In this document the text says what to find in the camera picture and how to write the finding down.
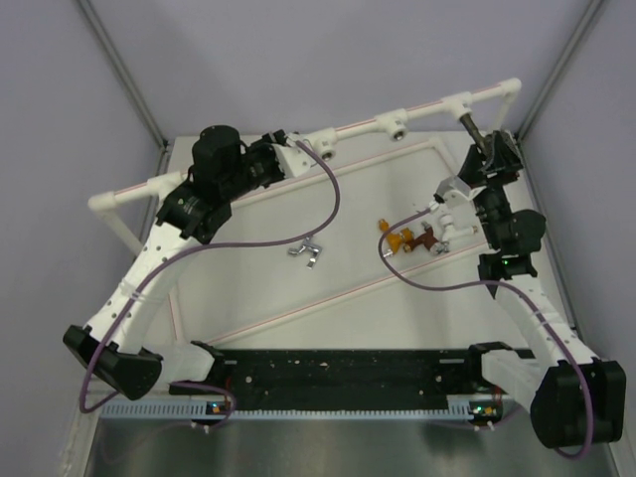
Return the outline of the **dark grey faucet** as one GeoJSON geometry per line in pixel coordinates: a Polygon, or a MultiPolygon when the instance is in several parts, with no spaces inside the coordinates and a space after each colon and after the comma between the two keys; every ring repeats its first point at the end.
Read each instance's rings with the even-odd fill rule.
{"type": "Polygon", "coordinates": [[[466,112],[461,115],[458,121],[472,138],[479,151],[485,157],[490,157],[493,154],[494,134],[482,134],[474,122],[473,116],[470,112],[466,112]]]}

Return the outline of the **white PVC pipe frame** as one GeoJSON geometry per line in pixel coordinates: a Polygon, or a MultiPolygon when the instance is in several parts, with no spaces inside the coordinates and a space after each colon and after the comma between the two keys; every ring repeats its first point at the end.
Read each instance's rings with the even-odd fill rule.
{"type": "MultiPolygon", "coordinates": [[[[197,334],[235,332],[268,318],[277,319],[281,311],[335,290],[346,277],[345,222],[350,217],[346,206],[369,203],[386,210],[392,193],[373,194],[372,187],[412,179],[422,169],[414,161],[416,156],[421,156],[423,166],[434,173],[456,167],[431,141],[401,144],[407,124],[436,113],[459,118],[470,112],[473,104],[492,98],[501,98],[510,106],[521,87],[519,79],[506,79],[352,125],[299,134],[309,142],[306,152],[317,165],[305,175],[254,190],[233,202],[232,217],[211,244],[189,262],[159,311],[168,307],[172,314],[183,314],[186,329],[197,334]],[[339,143],[380,133],[397,146],[374,157],[330,167],[339,143]],[[309,235],[323,247],[313,269],[306,267],[307,254],[287,255],[289,248],[299,246],[309,235]]],[[[155,182],[178,173],[185,172],[159,175],[127,189],[95,195],[89,199],[89,208],[127,241],[137,256],[159,210],[155,182]]]]}

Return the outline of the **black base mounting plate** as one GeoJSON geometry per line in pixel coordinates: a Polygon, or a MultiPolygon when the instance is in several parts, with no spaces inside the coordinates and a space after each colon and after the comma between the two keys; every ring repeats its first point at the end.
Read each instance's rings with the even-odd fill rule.
{"type": "Polygon", "coordinates": [[[445,409],[449,396],[497,395],[465,350],[223,350],[205,382],[243,411],[445,409]]]}

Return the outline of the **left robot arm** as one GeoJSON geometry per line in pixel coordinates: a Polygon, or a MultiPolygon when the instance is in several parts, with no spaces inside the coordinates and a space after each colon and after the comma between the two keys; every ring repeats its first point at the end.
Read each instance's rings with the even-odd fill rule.
{"type": "Polygon", "coordinates": [[[247,144],[231,126],[210,126],[194,142],[187,172],[156,180],[159,210],[146,242],[106,302],[84,325],[72,325],[64,334],[88,378],[130,400],[179,381],[208,395],[223,387],[226,372],[214,363],[210,347],[148,348],[146,335],[189,262],[232,217],[233,202],[310,168],[297,139],[276,130],[247,144]]]}

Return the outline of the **chrome silver faucet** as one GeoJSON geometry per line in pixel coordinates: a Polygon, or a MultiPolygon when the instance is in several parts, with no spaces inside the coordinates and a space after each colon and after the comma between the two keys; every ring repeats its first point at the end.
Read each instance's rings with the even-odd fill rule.
{"type": "Polygon", "coordinates": [[[306,236],[301,244],[296,247],[291,247],[287,250],[287,255],[292,257],[298,257],[302,254],[309,256],[306,267],[313,269],[322,254],[323,247],[313,240],[313,235],[306,236]]]}

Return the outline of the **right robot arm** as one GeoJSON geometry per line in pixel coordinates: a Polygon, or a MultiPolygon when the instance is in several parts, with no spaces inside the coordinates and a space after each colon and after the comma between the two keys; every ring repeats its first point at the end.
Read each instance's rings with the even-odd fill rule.
{"type": "Polygon", "coordinates": [[[472,135],[459,178],[473,193],[476,216],[492,253],[479,257],[479,278],[517,325],[536,359],[522,360],[499,345],[464,368],[466,386],[484,394],[497,386],[530,416],[543,446],[576,446],[622,437],[626,375],[573,332],[547,297],[532,256],[542,248],[546,218],[514,210],[505,187],[523,168],[519,149],[504,131],[472,135]]]}

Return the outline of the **orange gold faucet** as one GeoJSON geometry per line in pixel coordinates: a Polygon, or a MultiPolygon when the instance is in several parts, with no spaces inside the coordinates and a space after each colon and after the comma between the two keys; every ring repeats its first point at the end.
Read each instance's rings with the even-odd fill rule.
{"type": "Polygon", "coordinates": [[[383,257],[394,256],[403,246],[414,238],[413,232],[409,228],[400,230],[398,233],[390,233],[386,236],[387,246],[383,250],[383,257]]]}

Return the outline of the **white faucet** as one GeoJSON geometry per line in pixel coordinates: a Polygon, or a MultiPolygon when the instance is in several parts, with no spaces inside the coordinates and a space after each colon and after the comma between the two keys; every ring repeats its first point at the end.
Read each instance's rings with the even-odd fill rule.
{"type": "Polygon", "coordinates": [[[475,236],[478,233],[476,226],[458,228],[454,217],[450,213],[443,213],[438,218],[438,223],[442,228],[442,236],[440,241],[445,244],[451,244],[458,239],[475,236]]]}

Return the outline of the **white work board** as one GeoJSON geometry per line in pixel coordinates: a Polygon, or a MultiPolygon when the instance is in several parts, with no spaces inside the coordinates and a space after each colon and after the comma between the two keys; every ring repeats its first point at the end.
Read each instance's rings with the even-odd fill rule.
{"type": "MultiPolygon", "coordinates": [[[[475,236],[454,241],[448,253],[434,256],[424,249],[399,252],[381,260],[377,251],[379,220],[395,223],[409,219],[416,234],[422,231],[417,212],[422,210],[439,182],[458,171],[469,147],[459,132],[417,133],[404,145],[431,141],[456,167],[434,173],[422,167],[412,179],[399,179],[394,186],[373,186],[373,194],[391,192],[386,210],[369,203],[350,204],[345,222],[345,280],[335,290],[305,304],[281,311],[277,319],[265,319],[239,331],[192,332],[183,314],[163,307],[155,316],[145,339],[148,348],[168,347],[189,340],[237,348],[464,348],[486,341],[524,345],[516,324],[490,297],[470,281],[477,276],[478,257],[487,250],[473,209],[453,210],[456,226],[476,226],[475,236]]],[[[394,149],[377,135],[340,145],[333,168],[394,149]]]]}

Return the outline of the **brown red faucet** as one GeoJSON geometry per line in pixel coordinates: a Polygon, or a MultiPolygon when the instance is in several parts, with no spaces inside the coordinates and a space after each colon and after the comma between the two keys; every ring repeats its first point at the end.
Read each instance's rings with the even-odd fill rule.
{"type": "Polygon", "coordinates": [[[428,222],[421,223],[423,233],[416,238],[407,240],[402,249],[404,252],[413,252],[419,246],[423,246],[432,255],[441,255],[448,252],[448,245],[440,241],[434,235],[433,226],[428,222]]]}

